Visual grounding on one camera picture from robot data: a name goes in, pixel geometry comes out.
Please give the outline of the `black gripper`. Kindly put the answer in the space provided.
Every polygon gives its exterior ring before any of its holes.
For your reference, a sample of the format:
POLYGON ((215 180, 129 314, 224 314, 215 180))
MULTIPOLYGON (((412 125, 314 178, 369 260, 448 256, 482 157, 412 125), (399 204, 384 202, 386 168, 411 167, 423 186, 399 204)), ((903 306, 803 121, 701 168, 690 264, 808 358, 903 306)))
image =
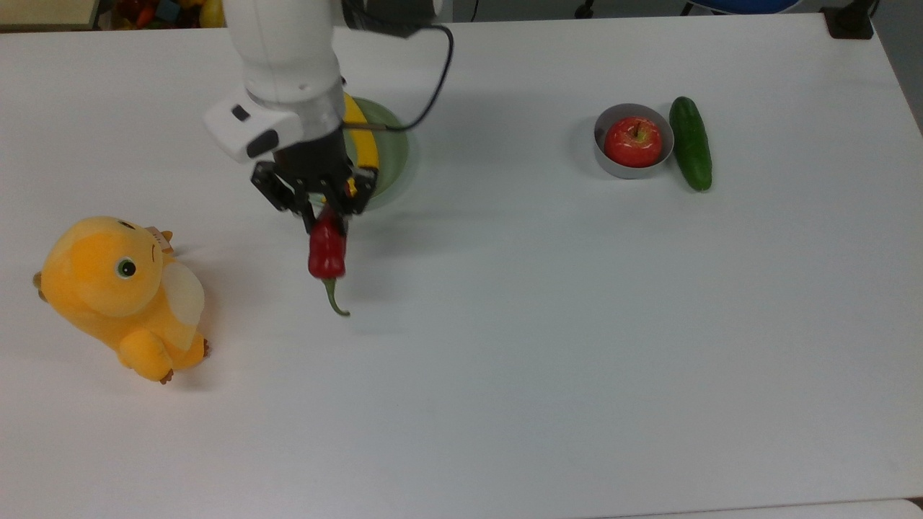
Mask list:
POLYGON ((279 211, 300 216, 312 233, 317 222, 314 204, 330 206, 341 236, 348 236, 352 216, 365 213, 379 183, 379 168, 360 165, 347 151, 342 132, 291 144, 273 151, 270 161, 258 161, 251 184, 279 211))

